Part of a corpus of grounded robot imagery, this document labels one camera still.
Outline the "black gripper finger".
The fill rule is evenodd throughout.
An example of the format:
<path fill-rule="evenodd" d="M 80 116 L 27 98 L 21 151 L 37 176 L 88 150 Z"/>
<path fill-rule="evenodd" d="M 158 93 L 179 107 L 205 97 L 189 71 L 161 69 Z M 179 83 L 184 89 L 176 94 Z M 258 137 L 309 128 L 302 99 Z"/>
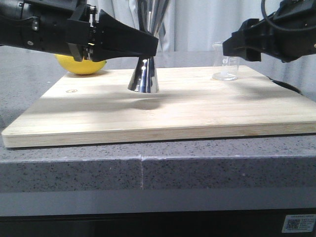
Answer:
<path fill-rule="evenodd" d="M 266 20 L 245 20 L 241 27 L 223 42 L 223 54 L 250 62 L 261 61 L 261 54 L 267 52 L 267 30 Z"/>
<path fill-rule="evenodd" d="M 100 11 L 93 33 L 92 61 L 119 57 L 149 58 L 156 55 L 158 38 L 116 20 Z"/>

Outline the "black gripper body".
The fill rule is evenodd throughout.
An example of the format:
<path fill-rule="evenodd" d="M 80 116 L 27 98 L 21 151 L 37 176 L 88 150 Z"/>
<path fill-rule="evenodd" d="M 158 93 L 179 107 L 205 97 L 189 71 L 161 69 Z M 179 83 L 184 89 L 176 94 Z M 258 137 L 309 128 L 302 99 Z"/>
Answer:
<path fill-rule="evenodd" d="M 2 0 L 0 44 L 72 56 L 90 52 L 97 7 L 85 0 Z"/>
<path fill-rule="evenodd" d="M 316 2 L 283 0 L 279 9 L 264 19 L 275 37 L 276 55 L 283 62 L 316 53 Z"/>

